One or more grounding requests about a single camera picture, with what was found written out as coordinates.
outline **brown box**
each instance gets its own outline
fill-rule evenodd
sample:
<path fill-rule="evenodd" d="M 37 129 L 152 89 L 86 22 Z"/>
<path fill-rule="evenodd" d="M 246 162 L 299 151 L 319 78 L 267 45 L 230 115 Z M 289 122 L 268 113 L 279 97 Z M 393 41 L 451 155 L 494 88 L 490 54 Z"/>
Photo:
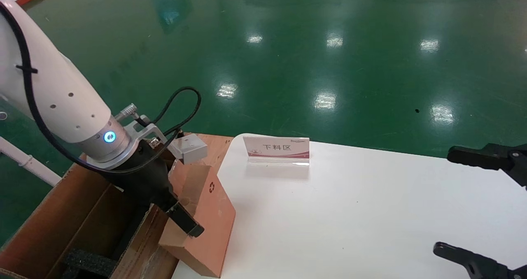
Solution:
<path fill-rule="evenodd" d="M 219 169 L 231 137 L 198 135 L 208 146 L 199 161 Z M 188 169 L 162 155 L 169 180 L 181 193 Z M 110 185 L 99 174 L 73 165 L 36 208 L 15 236 L 0 251 L 2 274 L 16 279 L 60 279 L 62 259 L 70 249 L 110 257 L 137 210 L 137 203 Z M 168 217 L 151 206 L 121 255 L 110 279 L 170 279 L 177 259 L 158 244 Z"/>
<path fill-rule="evenodd" d="M 159 245 L 198 274 L 219 278 L 236 212 L 211 166 L 184 168 L 183 185 L 173 186 L 182 187 L 181 204 L 205 231 L 192 238 L 168 220 Z"/>

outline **open cardboard box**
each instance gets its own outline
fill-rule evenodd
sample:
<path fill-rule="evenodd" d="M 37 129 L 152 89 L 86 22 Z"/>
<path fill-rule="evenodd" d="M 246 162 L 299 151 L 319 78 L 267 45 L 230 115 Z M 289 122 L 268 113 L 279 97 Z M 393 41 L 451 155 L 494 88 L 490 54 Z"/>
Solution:
<path fill-rule="evenodd" d="M 208 163 L 217 172 L 231 138 L 201 136 L 209 145 Z M 171 153 L 163 159 L 175 173 Z M 121 193 L 97 173 L 73 165 L 0 252 L 0 274 L 15 278 L 58 279 L 66 270 L 62 263 L 70 249 L 82 249 L 111 257 L 133 213 L 134 200 Z M 158 245 L 168 217 L 151 206 L 120 256 L 111 279 L 171 278 L 177 259 Z"/>

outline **robotic arm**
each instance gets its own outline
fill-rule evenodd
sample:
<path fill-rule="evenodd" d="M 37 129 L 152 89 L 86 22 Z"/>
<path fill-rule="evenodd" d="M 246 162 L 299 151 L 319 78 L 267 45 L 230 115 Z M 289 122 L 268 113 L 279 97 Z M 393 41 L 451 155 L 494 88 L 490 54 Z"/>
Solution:
<path fill-rule="evenodd" d="M 47 140 L 64 156 L 97 172 L 140 202 L 156 204 L 193 237 L 203 231 L 179 204 L 168 180 L 168 170 L 158 156 L 170 150 L 182 159 L 185 146 L 177 142 L 180 127 L 194 116 L 201 96 L 196 89 L 183 90 L 198 95 L 194 112 L 163 134 L 155 125 L 164 114 L 150 122 L 130 105 L 116 117 L 73 63 L 62 55 L 31 18 L 11 0 L 0 0 L 0 97 L 32 118 Z M 135 121 L 119 122 L 126 116 Z M 75 144 L 86 153 L 87 161 L 71 155 L 53 136 Z M 154 134 L 163 148 L 154 152 L 145 138 Z M 201 158 L 207 147 L 194 138 L 192 155 Z"/>

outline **epoxy floor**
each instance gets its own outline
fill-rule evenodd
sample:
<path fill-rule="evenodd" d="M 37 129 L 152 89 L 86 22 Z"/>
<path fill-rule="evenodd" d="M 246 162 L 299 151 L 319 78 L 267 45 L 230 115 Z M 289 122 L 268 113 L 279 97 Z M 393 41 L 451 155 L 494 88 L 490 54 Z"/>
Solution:
<path fill-rule="evenodd" d="M 527 142 L 527 0 L 37 0 L 28 13 L 116 114 L 171 92 L 186 131 L 261 133 L 445 157 Z M 160 126 L 182 120 L 191 93 Z M 0 103 L 0 133 L 59 174 L 71 163 Z M 0 157 L 0 242 L 49 190 Z"/>

